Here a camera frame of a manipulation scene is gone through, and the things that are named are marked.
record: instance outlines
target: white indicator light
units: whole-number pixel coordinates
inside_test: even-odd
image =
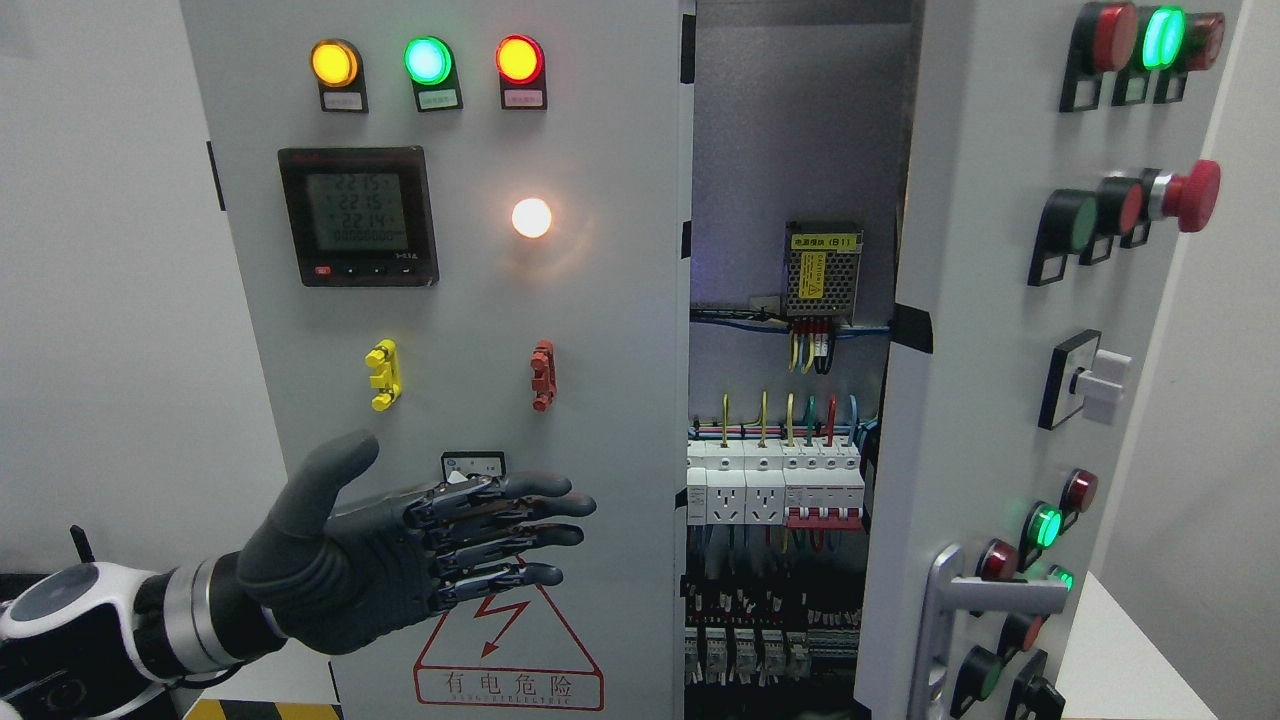
[[[552,229],[552,209],[540,197],[526,197],[511,211],[511,224],[527,238],[539,238]]]

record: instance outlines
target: yellow label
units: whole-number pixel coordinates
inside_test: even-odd
[[[826,250],[858,252],[863,249],[863,233],[796,233],[791,236],[791,250]]]
[[[800,300],[820,300],[827,279],[827,254],[800,254]]]

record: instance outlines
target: lcd display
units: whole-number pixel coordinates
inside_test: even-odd
[[[398,174],[310,173],[306,179],[316,250],[408,250]]]

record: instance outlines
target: lightning bolt symbol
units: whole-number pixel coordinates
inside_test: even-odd
[[[480,657],[488,657],[490,652],[498,650],[498,641],[502,639],[502,635],[504,635],[507,630],[511,629],[512,625],[516,624],[516,620],[520,618],[520,614],[524,612],[526,607],[529,607],[530,602],[525,600],[521,602],[512,602],[511,605],[504,605],[502,607],[489,607],[497,598],[498,596],[495,594],[490,594],[489,597],[484,598],[484,602],[481,602],[480,607],[476,609],[475,616],[484,618],[486,615],[497,615],[499,612],[507,612],[509,610],[512,611],[511,618],[507,618],[507,624],[503,625],[500,630],[498,630],[498,635],[494,637],[493,641],[486,641],[484,643],[484,650],[480,651]]]

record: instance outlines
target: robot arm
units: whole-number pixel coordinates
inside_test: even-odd
[[[376,456],[367,433],[316,448],[242,552],[165,574],[83,564],[33,585],[0,615],[0,720],[4,703],[26,720],[125,717],[291,637],[340,655],[466,600],[557,584],[557,568],[499,561],[577,544],[577,527],[527,523],[595,510],[566,478],[529,473],[454,474],[334,514]]]

